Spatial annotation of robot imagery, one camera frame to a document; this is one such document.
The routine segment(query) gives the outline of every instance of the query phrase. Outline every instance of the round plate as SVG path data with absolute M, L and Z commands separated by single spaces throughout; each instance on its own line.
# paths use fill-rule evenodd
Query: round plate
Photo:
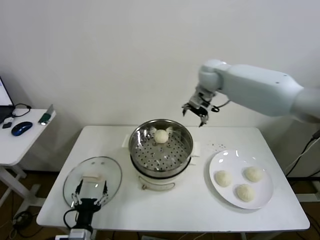
M 244 174 L 248 167 L 258 167 L 264 172 L 264 177 L 259 182 L 249 181 Z M 216 172 L 225 170 L 232 175 L 232 183 L 227 187 L 220 186 L 215 180 Z M 209 165 L 210 179 L 217 192 L 229 203 L 243 209 L 260 209 L 266 205 L 274 192 L 272 179 L 255 157 L 249 156 L 238 150 L 225 150 L 216 154 Z M 250 202 L 239 199 L 236 187 L 241 184 L 250 185 L 255 191 L 255 198 Z
M 105 205 L 116 195 L 122 181 L 122 171 L 120 165 L 107 156 L 92 157 L 81 162 L 68 174 L 63 185 L 64 200 L 71 208 L 74 205 L 72 193 L 76 191 L 82 179 L 79 197 L 89 199 L 102 197 L 106 181 L 108 199 L 103 203 Z

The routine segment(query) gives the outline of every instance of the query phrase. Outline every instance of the computer mouse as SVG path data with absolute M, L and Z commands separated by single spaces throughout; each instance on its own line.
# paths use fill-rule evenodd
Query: computer mouse
M 12 128 L 11 133 L 13 136 L 20 136 L 25 131 L 29 130 L 32 125 L 32 122 L 29 121 L 20 122 Z

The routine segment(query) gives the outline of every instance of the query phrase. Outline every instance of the metal steamer tray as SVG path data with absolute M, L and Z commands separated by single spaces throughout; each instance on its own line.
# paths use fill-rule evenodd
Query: metal steamer tray
M 169 138 L 165 143 L 156 143 L 157 130 L 166 130 Z M 129 139 L 129 151 L 134 167 L 153 179 L 168 179 L 180 174 L 189 165 L 193 139 L 180 123 L 156 119 L 143 123 Z

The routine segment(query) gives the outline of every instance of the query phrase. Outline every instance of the white table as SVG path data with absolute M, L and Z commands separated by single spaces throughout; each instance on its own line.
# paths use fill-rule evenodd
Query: white table
M 156 232 L 272 232 L 308 229 L 310 223 L 260 131 L 253 127 L 188 127 L 200 142 L 201 156 L 187 167 L 187 177 L 165 192 L 142 190 L 129 150 L 122 144 L 133 126 L 86 126 L 38 217 L 43 226 L 64 227 L 63 215 L 70 208 L 63 198 L 68 173 L 85 159 L 108 156 L 122 168 L 122 183 L 115 197 L 94 214 L 92 227 L 98 230 Z M 274 182 L 271 201 L 262 209 L 246 210 L 226 202 L 209 182 L 210 156 L 226 149 L 252 153 L 268 169 Z M 67 222 L 73 226 L 75 215 Z
M 27 109 L 18 108 L 15 109 L 13 113 L 21 115 L 25 113 L 26 110 Z M 9 196 L 11 190 L 13 190 L 24 198 L 17 213 L 26 210 L 29 206 L 41 207 L 45 201 L 45 198 L 36 197 L 36 193 L 40 187 L 39 184 L 34 184 L 32 188 L 28 190 L 19 182 L 20 178 L 25 178 L 27 175 L 18 166 L 18 163 L 48 126 L 48 124 L 38 124 L 39 119 L 46 111 L 46 109 L 31 109 L 28 114 L 15 118 L 10 128 L 2 129 L 3 123 L 0 124 L 0 181 L 8 186 L 8 189 L 0 199 L 0 206 Z M 52 120 L 55 115 L 56 112 L 53 113 L 50 120 Z M 22 135 L 13 136 L 11 134 L 12 128 L 21 122 L 31 122 L 33 126 Z M 5 168 L 11 168 L 17 174 L 16 177 L 13 177 Z

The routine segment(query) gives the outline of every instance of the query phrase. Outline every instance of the power cord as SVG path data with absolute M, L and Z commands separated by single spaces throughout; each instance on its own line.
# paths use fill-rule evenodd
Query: power cord
M 317 227 L 320 229 L 320 224 L 317 222 L 317 220 L 316 220 L 314 217 L 312 217 L 309 213 L 305 212 L 305 214 L 308 216 L 309 221 L 310 221 L 310 219 L 312 219 L 312 220 L 315 222 L 315 224 L 317 225 Z M 320 231 L 319 231 L 319 229 L 318 229 L 311 221 L 310 221 L 310 225 L 316 230 L 316 232 L 317 232 L 317 234 L 318 234 L 318 237 L 320 238 Z M 301 239 L 306 240 L 306 238 L 304 238 L 303 236 L 301 236 L 299 232 L 296 231 L 295 233 L 296 233 Z
M 311 175 L 308 176 L 308 178 L 313 177 L 314 175 L 317 175 L 318 173 L 320 173 L 320 170 L 316 171 L 315 173 L 312 173 Z
M 77 211 L 76 209 L 74 209 L 74 208 L 72 208 L 72 209 L 69 209 L 68 211 L 66 211 L 65 213 L 64 213 L 64 215 L 63 215 L 63 222 L 64 222 L 64 225 L 70 230 L 71 229 L 71 227 L 69 226 L 69 224 L 67 223 L 67 221 L 66 221 L 66 216 L 67 216 L 67 214 L 68 213 L 70 213 L 70 212 L 74 212 L 74 211 Z
M 178 240 L 181 240 L 181 239 L 184 238 L 187 234 L 188 234 L 188 233 L 185 233 L 184 235 L 182 235 L 181 237 L 179 237 Z M 206 234 L 207 234 L 207 232 L 202 233 L 201 235 L 196 236 L 193 240 L 199 239 L 199 238 L 201 238 L 203 235 L 206 235 Z
M 300 233 L 298 233 L 297 231 L 295 232 L 302 240 L 307 240 L 305 239 L 303 236 L 300 235 Z
M 22 116 L 28 114 L 28 113 L 31 111 L 31 109 L 32 109 L 31 106 L 29 106 L 29 105 L 27 105 L 27 104 L 24 104 L 24 103 L 18 103 L 18 104 L 16 104 L 16 105 L 14 105 L 14 108 L 16 108 L 17 106 L 20 106 L 20 105 L 25 106 L 25 107 L 27 108 L 27 112 L 25 112 L 25 113 L 23 113 L 23 114 L 21 114 L 21 115 L 16 115 L 16 114 L 12 113 L 11 116 L 12 116 L 13 118 L 22 117 Z
M 307 147 L 308 147 L 309 144 L 312 143 L 314 140 L 315 140 L 315 139 L 311 138 L 311 139 L 307 142 L 307 144 L 304 146 L 304 149 L 302 150 L 301 154 L 300 154 L 292 163 L 290 163 L 289 166 L 285 169 L 285 170 L 287 170 L 288 168 L 290 168 L 290 166 L 291 166 L 292 164 L 294 164 L 293 167 L 290 169 L 290 171 L 288 171 L 288 173 L 285 175 L 286 177 L 288 177 L 288 175 L 296 168 L 296 166 L 297 166 L 297 164 L 299 163 L 301 157 L 302 157 L 306 152 L 309 151 L 310 147 L 309 147 L 308 149 L 307 149 Z
M 311 139 L 308 141 L 308 143 L 305 145 L 303 151 L 301 152 L 301 154 L 292 162 L 289 164 L 289 166 L 285 169 L 288 170 L 288 168 L 291 167 L 291 165 L 294 165 L 289 172 L 285 175 L 286 177 L 288 177 L 288 175 L 295 169 L 295 167 L 297 166 L 298 162 L 300 161 L 301 157 L 306 154 L 312 147 L 314 144 L 316 144 L 318 141 L 320 140 L 320 130 L 318 130 L 317 132 L 315 132 Z
M 38 231 L 36 231 L 35 233 L 31 234 L 31 235 L 24 235 L 21 233 L 21 230 L 22 229 L 25 229 L 26 227 L 28 227 L 34 216 L 38 215 L 39 213 L 36 213 L 36 214 L 32 214 L 31 212 L 29 211 L 22 211 L 22 212 L 19 212 L 17 215 L 14 216 L 14 201 L 15 201 L 15 198 L 14 198 L 14 193 L 12 192 L 11 193 L 11 220 L 12 220 L 12 230 L 9 234 L 9 236 L 7 238 L 9 239 L 14 239 L 16 234 L 18 234 L 20 237 L 22 238 L 25 238 L 25 239 L 28 239 L 28 238 L 32 238 L 34 237 L 35 235 L 37 235 L 42 229 L 43 227 L 40 227 L 38 229 Z
M 224 107 L 225 105 L 227 105 L 228 103 L 230 103 L 231 102 L 231 100 L 228 100 L 228 101 L 226 101 L 224 104 L 221 104 L 221 105 L 219 105 L 219 106 L 216 106 L 216 108 L 222 108 L 222 107 Z

